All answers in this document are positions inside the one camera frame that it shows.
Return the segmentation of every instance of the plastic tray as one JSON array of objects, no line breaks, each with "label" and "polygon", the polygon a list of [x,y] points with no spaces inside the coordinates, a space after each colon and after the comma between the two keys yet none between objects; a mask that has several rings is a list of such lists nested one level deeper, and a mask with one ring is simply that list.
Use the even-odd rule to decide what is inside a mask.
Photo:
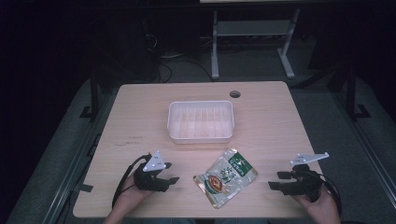
[{"label": "plastic tray", "polygon": [[177,144],[227,143],[233,127],[229,101],[173,102],[169,106],[168,131]]}]

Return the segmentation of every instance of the snack bag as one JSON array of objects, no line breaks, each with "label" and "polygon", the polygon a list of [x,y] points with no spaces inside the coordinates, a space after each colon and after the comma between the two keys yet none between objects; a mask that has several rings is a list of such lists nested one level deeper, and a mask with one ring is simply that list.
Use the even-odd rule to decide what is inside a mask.
[{"label": "snack bag", "polygon": [[213,207],[221,208],[257,174],[235,148],[228,148],[204,175],[195,175],[193,179]]}]

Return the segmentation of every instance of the human hand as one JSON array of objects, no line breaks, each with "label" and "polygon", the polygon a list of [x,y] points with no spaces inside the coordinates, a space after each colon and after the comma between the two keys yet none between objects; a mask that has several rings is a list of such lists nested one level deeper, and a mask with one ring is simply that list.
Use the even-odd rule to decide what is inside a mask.
[{"label": "human hand", "polygon": [[143,202],[154,191],[138,189],[134,185],[134,172],[131,173],[122,186],[122,193],[116,200],[113,209],[105,219],[105,224],[121,223],[131,211]]},{"label": "human hand", "polygon": [[339,224],[341,223],[338,216],[337,205],[332,195],[325,187],[320,188],[319,198],[311,203],[305,195],[291,196],[299,203],[318,224]]}]

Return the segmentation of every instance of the cable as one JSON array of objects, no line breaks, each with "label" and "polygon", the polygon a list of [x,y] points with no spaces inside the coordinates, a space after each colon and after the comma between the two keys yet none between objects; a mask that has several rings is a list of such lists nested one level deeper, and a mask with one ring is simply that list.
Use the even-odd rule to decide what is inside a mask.
[{"label": "cable", "polygon": [[310,175],[310,176],[314,177],[316,180],[319,180],[326,187],[326,189],[330,192],[330,194],[332,195],[332,198],[334,199],[334,202],[337,206],[338,216],[340,217],[343,212],[343,206],[341,204],[341,196],[338,191],[338,188],[334,185],[334,183],[330,180],[330,178],[329,178],[329,181],[326,181],[326,180],[323,180],[322,178],[320,178],[320,176],[323,176],[326,179],[328,179],[328,178],[321,174],[318,174],[319,176],[314,175],[311,172],[301,172],[301,174]]},{"label": "cable", "polygon": [[163,80],[163,78],[161,77],[161,72],[159,72],[159,75],[158,75],[158,82],[162,82],[162,83],[166,83],[166,82],[168,82],[169,81],[169,79],[171,79],[171,77],[172,77],[172,74],[173,74],[173,72],[172,72],[172,69],[168,66],[168,65],[165,65],[165,64],[163,64],[163,63],[160,63],[160,65],[161,66],[163,66],[163,67],[165,67],[165,68],[167,68],[168,70],[169,70],[169,77],[166,79],[166,80]]},{"label": "cable", "polygon": [[151,47],[152,49],[155,49],[155,47],[157,47],[157,44],[158,44],[158,39],[157,39],[157,37],[155,36],[155,35],[146,35],[146,37],[152,37],[152,38],[154,38],[154,44],[153,44],[153,46]]},{"label": "cable", "polygon": [[171,55],[171,56],[162,56],[161,59],[165,59],[165,60],[174,60],[174,59],[178,59],[183,57],[184,55],[186,55],[185,53],[180,53],[180,54],[175,54],[175,55]]},{"label": "cable", "polygon": [[215,80],[212,78],[212,76],[210,76],[210,74],[206,71],[206,69],[200,65],[199,63],[193,62],[193,61],[188,61],[188,60],[183,60],[183,61],[176,61],[176,62],[168,62],[168,63],[193,63],[197,66],[199,66],[200,68],[202,68],[204,70],[204,72],[206,73],[206,75],[210,78],[210,81],[214,82]]},{"label": "cable", "polygon": [[145,159],[147,160],[149,157],[148,155],[146,156],[141,156],[139,158],[137,158],[137,160],[135,160],[126,170],[125,174],[122,176],[122,179],[119,183],[119,185],[117,186],[116,192],[114,193],[114,197],[113,197],[113,203],[111,204],[111,207],[114,207],[114,204],[116,203],[117,199],[119,198],[119,196],[123,193],[123,190],[121,190],[122,185],[125,183],[126,178],[129,176],[129,174],[132,172],[132,170],[134,169],[134,166],[141,160]]},{"label": "cable", "polygon": [[321,175],[321,176],[323,176],[323,177],[326,179],[325,182],[328,182],[330,185],[332,185],[332,188],[334,189],[335,194],[337,195],[337,197],[338,197],[339,200],[341,201],[341,194],[340,194],[340,191],[339,191],[338,188],[335,186],[334,181],[332,181],[329,177],[327,177],[327,176],[325,176],[325,175]]},{"label": "cable", "polygon": [[202,40],[202,39],[208,39],[208,41],[206,41],[204,44],[200,44],[199,47],[201,49],[205,49],[206,47],[211,47],[211,44],[213,43],[212,37],[210,37],[210,36],[200,37],[200,40]]},{"label": "cable", "polygon": [[126,188],[126,189],[123,189],[122,191],[121,191],[121,193],[123,193],[125,190],[127,190],[127,189],[131,189],[131,188],[133,188],[134,187],[134,185],[132,185],[132,186],[129,186],[128,188]]}]

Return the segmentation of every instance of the wooden table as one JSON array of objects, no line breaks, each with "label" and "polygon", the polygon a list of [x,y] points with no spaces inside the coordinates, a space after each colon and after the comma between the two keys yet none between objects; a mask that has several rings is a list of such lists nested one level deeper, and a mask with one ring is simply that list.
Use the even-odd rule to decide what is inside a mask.
[{"label": "wooden table", "polygon": [[[230,91],[239,91],[232,98]],[[227,144],[177,145],[166,124],[174,101],[227,100],[233,104],[235,128]],[[204,174],[228,148],[235,147],[259,175],[220,209],[192,180]],[[283,82],[215,82],[124,85],[109,115],[91,167],[84,181],[93,186],[81,191],[76,217],[106,217],[117,185],[138,157],[160,150],[172,162],[159,178],[179,176],[166,192],[157,192],[131,217],[304,217],[291,197],[270,190],[276,172],[290,171],[297,153],[313,154],[304,125]],[[317,162],[310,167],[321,172]]]}]

